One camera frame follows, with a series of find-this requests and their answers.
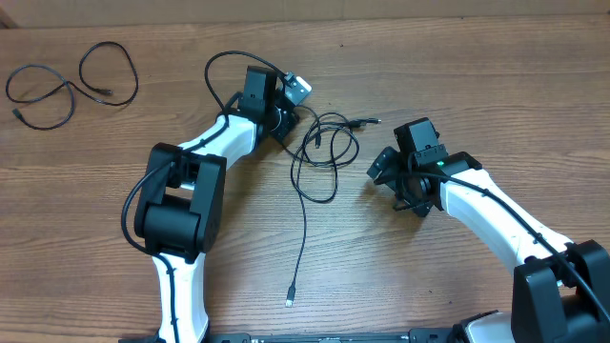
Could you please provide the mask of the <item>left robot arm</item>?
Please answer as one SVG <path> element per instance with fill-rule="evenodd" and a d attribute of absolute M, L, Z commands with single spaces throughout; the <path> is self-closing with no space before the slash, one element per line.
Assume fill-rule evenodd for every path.
<path fill-rule="evenodd" d="M 134 231 L 156 267 L 161 324 L 151 342 L 202 342 L 209 329 L 204 264 L 222 216 L 227 170 L 268 134 L 296 123 L 293 109 L 311 85 L 292 72 L 250 66 L 215 123 L 178 146 L 158 143 L 145 176 L 130 193 L 138 201 Z"/>

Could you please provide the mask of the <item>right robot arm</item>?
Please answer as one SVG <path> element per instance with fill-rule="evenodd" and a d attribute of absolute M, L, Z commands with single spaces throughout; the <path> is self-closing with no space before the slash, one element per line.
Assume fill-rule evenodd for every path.
<path fill-rule="evenodd" d="M 450 154 L 428 118 L 394 130 L 367 171 L 395 194 L 395 211 L 419 217 L 446 212 L 473 232 L 512 275 L 508 313 L 491 311 L 450 329 L 411 330 L 410 342 L 606 342 L 609 253 L 594 240 L 576 243 L 512 200 L 465 151 Z"/>

